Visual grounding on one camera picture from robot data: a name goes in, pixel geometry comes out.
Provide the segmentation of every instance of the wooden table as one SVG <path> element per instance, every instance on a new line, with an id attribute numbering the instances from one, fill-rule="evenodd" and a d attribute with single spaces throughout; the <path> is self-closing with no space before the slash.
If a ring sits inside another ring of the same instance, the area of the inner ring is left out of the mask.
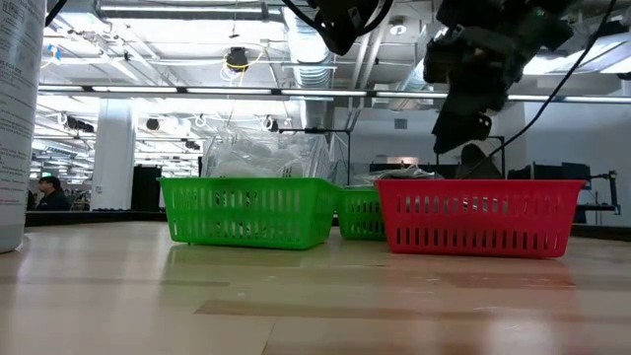
<path id="1" fill-rule="evenodd" d="M 630 354 L 631 245 L 560 260 L 171 242 L 165 223 L 28 230 L 0 255 L 0 354 Z"/>

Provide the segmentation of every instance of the ceiling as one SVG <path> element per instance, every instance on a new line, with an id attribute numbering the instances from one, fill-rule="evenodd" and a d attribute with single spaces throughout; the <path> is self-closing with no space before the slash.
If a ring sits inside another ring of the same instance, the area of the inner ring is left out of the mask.
<path id="1" fill-rule="evenodd" d="M 245 19 L 249 15 L 243 11 L 234 17 L 230 15 L 231 11 L 240 9 L 256 10 L 260 7 L 258 1 L 104 0 L 101 2 L 101 11 L 92 8 L 92 1 L 77 0 L 71 3 L 44 32 L 41 84 L 267 88 L 293 88 L 297 85 L 286 26 L 276 21 L 280 5 L 278 1 L 267 2 L 270 20 L 265 22 Z M 373 42 L 375 34 L 371 37 L 367 52 L 370 53 L 373 47 L 377 50 L 376 64 L 368 69 L 369 55 L 360 63 L 362 76 L 367 76 L 369 88 L 377 85 L 393 89 L 407 78 L 422 59 L 423 40 L 426 40 L 422 34 L 439 25 L 434 23 L 434 11 L 439 3 L 410 0 L 395 2 L 390 18 L 400 19 L 406 31 L 402 35 L 393 35 L 386 28 L 379 45 Z M 607 3 L 604 0 L 587 0 L 572 14 L 581 19 L 578 24 L 583 21 L 587 24 L 601 13 Z M 629 3 L 618 2 L 620 14 L 624 13 Z M 243 76 L 231 77 L 229 71 L 226 73 L 224 57 L 231 47 L 245 48 L 250 65 Z M 358 38 L 348 54 L 332 57 L 327 64 L 328 70 L 332 71 L 331 88 L 354 88 L 353 74 L 362 49 L 362 41 Z M 631 53 L 631 49 L 622 53 Z M 556 64 L 557 68 L 563 67 L 561 61 Z M 559 75 L 525 75 L 514 86 L 512 93 L 547 95 L 559 80 Z M 619 89 L 620 81 L 614 74 L 585 72 L 573 77 L 562 94 L 606 95 Z M 216 134 L 216 128 L 225 125 L 228 120 L 234 126 L 261 129 L 261 121 L 271 116 L 278 119 L 281 127 L 302 127 L 300 101 L 133 100 L 139 119 L 138 140 L 142 141 L 136 148 L 138 163 L 164 166 L 166 170 L 180 175 L 195 174 L 199 151 L 185 148 L 176 139 L 164 141 L 169 137 L 178 138 L 175 135 L 181 132 L 149 130 L 146 126 L 148 119 L 174 122 L 190 120 L 190 130 L 185 134 L 200 145 L 203 140 Z M 46 151 L 53 151 L 51 145 L 61 144 L 71 164 L 67 178 L 90 179 L 93 164 L 90 157 L 94 156 L 95 135 L 78 133 L 66 128 L 63 123 L 70 116 L 98 130 L 99 107 L 100 99 L 95 97 L 39 96 L 35 155 L 44 157 Z M 398 117 L 409 119 L 407 130 L 393 129 L 392 121 Z M 336 102 L 334 124 L 343 126 L 347 118 L 347 104 Z M 364 135 L 427 133 L 435 119 L 434 109 L 395 113 L 389 109 L 372 108 L 372 103 L 367 102 L 359 114 L 354 132 Z M 70 139 L 78 134 L 84 139 Z M 34 167 L 39 167 L 34 168 L 34 173 L 48 161 L 45 158 L 35 159 Z M 81 170 L 80 174 L 72 174 L 72 162 L 81 165 L 74 167 L 77 171 Z"/>

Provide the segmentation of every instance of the duct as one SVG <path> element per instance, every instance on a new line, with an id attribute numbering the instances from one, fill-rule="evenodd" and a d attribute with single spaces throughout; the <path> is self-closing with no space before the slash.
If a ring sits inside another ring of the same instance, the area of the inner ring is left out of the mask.
<path id="1" fill-rule="evenodd" d="M 331 54 L 317 31 L 287 9 L 283 15 L 288 27 L 287 43 L 292 62 L 328 64 Z M 298 87 L 305 89 L 327 89 L 331 84 L 331 71 L 325 67 L 295 67 L 294 77 Z M 333 102 L 307 100 L 301 101 L 300 106 L 303 127 L 332 127 Z"/>
<path id="2" fill-rule="evenodd" d="M 441 32 L 444 27 L 439 24 L 431 24 L 423 26 L 423 30 L 418 36 L 416 41 L 415 56 L 417 63 L 414 68 L 407 75 L 407 78 L 403 80 L 398 87 L 398 91 L 402 92 L 419 92 L 419 91 L 433 91 L 433 87 L 425 82 L 423 78 L 424 57 L 427 51 L 427 43 L 437 34 Z M 433 101 L 430 99 L 394 99 L 390 100 L 387 107 L 392 110 L 412 110 L 419 109 L 422 105 L 432 105 Z"/>

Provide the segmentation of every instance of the clear plastic bag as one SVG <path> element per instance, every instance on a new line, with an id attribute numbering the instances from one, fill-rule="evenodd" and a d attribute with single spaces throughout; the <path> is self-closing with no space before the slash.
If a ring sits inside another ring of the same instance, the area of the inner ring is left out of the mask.
<path id="1" fill-rule="evenodd" d="M 406 169 L 386 170 L 372 172 L 357 177 L 358 184 L 351 187 L 372 187 L 375 181 L 382 178 L 428 178 L 428 179 L 442 179 L 437 173 L 428 173 L 416 165 L 410 166 Z"/>
<path id="2" fill-rule="evenodd" d="M 321 135 L 221 128 L 206 144 L 202 176 L 326 178 L 329 165 L 326 140 Z"/>

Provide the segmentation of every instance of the black equipment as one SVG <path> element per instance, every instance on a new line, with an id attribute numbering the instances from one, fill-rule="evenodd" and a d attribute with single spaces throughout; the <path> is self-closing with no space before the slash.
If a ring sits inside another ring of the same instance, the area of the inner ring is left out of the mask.
<path id="1" fill-rule="evenodd" d="M 291 0 L 282 0 L 307 25 L 314 28 L 330 51 L 344 55 L 358 36 L 377 28 L 384 20 L 394 0 L 385 0 L 379 13 L 368 24 L 379 6 L 379 0 L 308 0 L 317 10 L 312 19 Z"/>
<path id="2" fill-rule="evenodd" d="M 432 134 L 442 154 L 491 131 L 487 110 L 499 111 L 524 67 L 546 47 L 573 35 L 561 17 L 577 0 L 444 0 L 437 19 L 448 30 L 427 45 L 424 77 L 450 91 Z"/>
<path id="3" fill-rule="evenodd" d="M 131 209 L 142 212 L 160 210 L 160 183 L 162 168 L 134 167 L 134 181 L 131 189 Z"/>
<path id="4" fill-rule="evenodd" d="M 243 73 L 247 70 L 247 56 L 245 55 L 245 48 L 233 47 L 230 48 L 230 53 L 226 56 L 226 64 L 228 69 L 235 73 Z"/>

